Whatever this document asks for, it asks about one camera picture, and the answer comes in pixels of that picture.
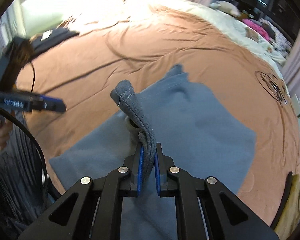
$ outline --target white blanket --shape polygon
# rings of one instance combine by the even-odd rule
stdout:
[[[213,10],[204,5],[187,0],[95,0],[88,3],[87,7],[74,15],[76,21],[69,27],[71,30],[79,31],[81,34],[84,34],[92,30],[115,25],[122,19],[129,21],[144,20],[149,17],[151,7],[155,7],[156,5],[187,12],[208,21],[223,34],[227,35],[233,42],[247,48],[257,57],[269,63],[277,75],[283,79],[275,62],[283,65],[286,59],[275,51],[272,45],[260,34],[258,34],[259,43],[257,43],[246,37],[247,25],[241,21],[219,10]],[[129,13],[137,9],[138,12],[142,11],[143,13],[137,16]]]

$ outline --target wrinkled sheet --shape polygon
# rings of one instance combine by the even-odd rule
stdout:
[[[251,20],[249,19],[243,19],[242,22],[249,26],[250,28],[252,28],[253,30],[255,30],[257,33],[259,33],[262,37],[265,38],[266,41],[270,42],[270,37],[269,34],[266,32],[265,29],[263,29],[260,25],[257,25],[255,23],[253,23]]]
[[[189,82],[187,76],[176,65],[141,93],[127,91],[129,108],[136,107],[142,113],[139,119],[148,120],[149,133],[175,165],[194,177],[215,176],[236,194],[254,157],[255,132],[232,117],[207,86]],[[66,190],[84,176],[106,176],[134,154],[140,129],[128,120],[119,111],[65,153],[50,159]]]
[[[140,92],[181,63],[190,82],[209,87],[234,118],[256,133],[255,157],[237,196],[270,225],[288,172],[300,175],[299,128],[290,98],[286,95],[288,104],[281,105],[255,76],[262,71],[279,78],[277,72],[193,14],[162,6],[129,14],[131,19],[123,17],[111,27],[86,24],[90,32],[33,61],[34,91],[67,104],[64,114],[26,115],[45,158],[63,154],[118,111],[109,94],[121,80],[130,80],[135,92]],[[284,85],[280,79],[277,83]],[[27,65],[17,86],[29,90],[31,85],[32,69]],[[64,192],[49,165],[48,170],[54,185]]]
[[[96,4],[91,3],[88,7],[84,7],[80,13],[76,12],[75,16],[71,17],[76,21],[68,27],[84,34],[96,28],[110,27],[122,20],[148,19],[151,8],[157,6],[187,12],[208,21],[233,42],[268,62],[282,79],[277,63],[283,66],[286,59],[260,34],[258,34],[259,41],[255,42],[246,37],[247,26],[243,22],[222,11],[187,0],[98,0]]]

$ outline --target gray fabric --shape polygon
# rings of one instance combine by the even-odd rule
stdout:
[[[16,118],[26,126],[22,113]],[[43,210],[42,165],[31,140],[13,125],[10,140],[0,151],[0,188],[5,197],[9,216],[3,230],[17,239]]]
[[[117,94],[129,88],[125,81]],[[171,156],[176,166],[195,177],[216,176],[238,192],[253,160],[255,133],[232,117],[208,87],[189,82],[187,73],[176,65],[163,79],[126,98],[129,96],[132,100],[119,106],[142,107],[163,153]],[[65,189],[83,176],[99,178],[120,167],[138,141],[136,130],[130,133],[129,126],[126,115],[119,111],[71,149],[52,158],[50,164]],[[139,198],[124,198],[121,239],[177,239],[175,217],[174,199],[157,196],[153,170]]]
[[[262,28],[269,34],[269,37],[275,40],[275,32],[269,24],[263,23]]]
[[[260,27],[262,27],[262,23],[261,22],[258,22],[258,21],[254,20],[254,19],[249,19],[249,20],[252,21],[254,24],[259,25]]]
[[[119,82],[115,89],[111,91],[110,96],[120,109],[140,128],[138,138],[144,147],[142,174],[145,182],[149,178],[154,165],[156,140],[153,130],[147,121],[146,115],[143,114],[137,94],[134,93],[132,84],[128,80]]]

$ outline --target black wire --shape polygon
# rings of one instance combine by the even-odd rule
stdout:
[[[35,70],[34,70],[34,66],[32,64],[32,61],[30,61],[30,65],[32,67],[32,71],[33,71],[33,81],[32,81],[32,88],[31,88],[31,93],[33,92],[33,87],[34,87],[34,80],[35,80]]]
[[[44,173],[45,196],[44,196],[44,200],[43,200],[43,210],[45,210],[46,205],[47,205],[47,200],[48,200],[48,173],[47,173],[47,166],[46,166],[46,162],[44,160],[42,149],[41,149],[39,143],[36,141],[36,139],[29,132],[29,130],[17,118],[15,118],[13,115],[11,115],[9,112],[5,111],[1,107],[0,107],[0,115],[2,115],[4,118],[6,118],[7,120],[9,120],[13,124],[15,124],[20,130],[22,130],[25,133],[25,135],[28,136],[28,138],[31,140],[31,142],[35,145],[35,147],[40,155],[42,169],[43,169],[43,173]]]
[[[268,91],[268,89],[266,87],[264,87],[264,85],[260,82],[259,78],[258,78],[258,74],[259,76],[262,78],[262,80],[266,83],[268,89],[273,93],[273,95]],[[283,101],[285,101],[285,103],[287,104],[286,99],[284,98],[279,86],[277,85],[277,83],[270,77],[270,75],[272,75],[275,79],[276,76],[274,76],[273,74],[269,73],[266,74],[264,72],[261,71],[256,71],[255,72],[255,76],[257,78],[257,80],[259,81],[260,85],[265,89],[265,91],[271,95],[275,100],[277,100],[279,103],[282,103]]]

